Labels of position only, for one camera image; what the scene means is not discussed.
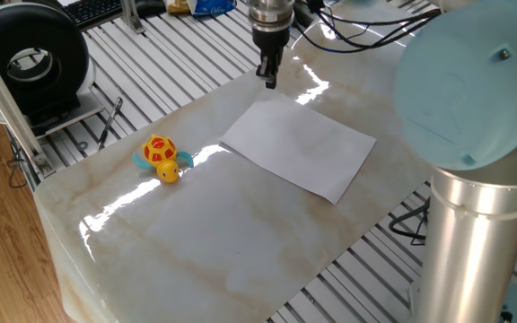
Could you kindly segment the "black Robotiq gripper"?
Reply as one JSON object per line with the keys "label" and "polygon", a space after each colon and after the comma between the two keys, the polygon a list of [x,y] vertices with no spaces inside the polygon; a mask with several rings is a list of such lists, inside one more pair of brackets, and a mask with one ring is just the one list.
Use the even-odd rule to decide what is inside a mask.
{"label": "black Robotiq gripper", "polygon": [[[254,44],[259,48],[261,55],[261,61],[257,67],[256,76],[265,83],[267,88],[269,88],[270,85],[272,89],[276,88],[277,74],[283,57],[283,54],[278,52],[284,49],[289,39],[289,29],[274,32],[259,31],[256,29],[252,30],[252,40]],[[271,57],[271,73],[268,60],[268,56],[270,55],[273,55]]]}

